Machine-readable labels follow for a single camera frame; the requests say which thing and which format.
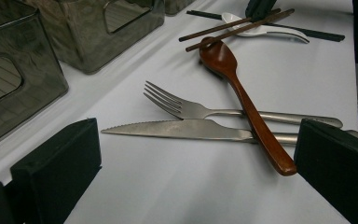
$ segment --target transparent storage box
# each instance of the transparent storage box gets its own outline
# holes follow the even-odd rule
[[[0,138],[67,90],[38,11],[0,0]]]
[[[58,59],[98,72],[164,22],[164,0],[22,0],[38,7]]]
[[[196,0],[165,0],[165,14],[174,16]]]

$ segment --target fork handle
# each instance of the fork handle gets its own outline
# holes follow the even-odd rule
[[[312,116],[312,115],[300,115],[300,114],[287,114],[287,113],[276,113],[276,112],[258,112],[262,119],[278,121],[282,123],[300,124],[302,119],[311,119],[319,121],[321,123],[329,124],[331,126],[342,128],[342,122],[339,119]],[[245,116],[242,110],[236,109],[214,109],[210,115],[230,115],[230,116]]]

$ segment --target white tablecloth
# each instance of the white tablecloth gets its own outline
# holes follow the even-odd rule
[[[99,129],[175,119],[143,96],[149,80],[210,108],[241,108],[234,91],[185,52],[201,37],[180,36],[222,24],[186,10],[244,16],[248,1],[198,0],[114,59],[95,75],[62,63],[70,90],[0,142],[0,180],[9,167],[65,126],[97,118]],[[239,79],[257,109],[341,119],[358,130],[350,0],[282,0],[296,12],[277,23],[345,35],[342,42],[311,38],[232,36]],[[211,119],[229,127],[240,118]],[[275,132],[298,126],[269,122]],[[300,175],[283,177],[258,145],[100,134],[103,169],[65,223],[346,223]],[[293,156],[295,148],[285,147]]]

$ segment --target fork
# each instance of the fork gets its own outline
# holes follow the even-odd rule
[[[149,81],[146,81],[145,91],[144,95],[149,100],[179,119],[205,119],[211,115],[245,116],[242,110],[209,109],[199,103],[187,101],[163,90]],[[300,124],[302,119],[312,119],[338,128],[342,127],[342,122],[339,119],[329,117],[264,111],[259,111],[259,114],[264,120],[283,123]]]

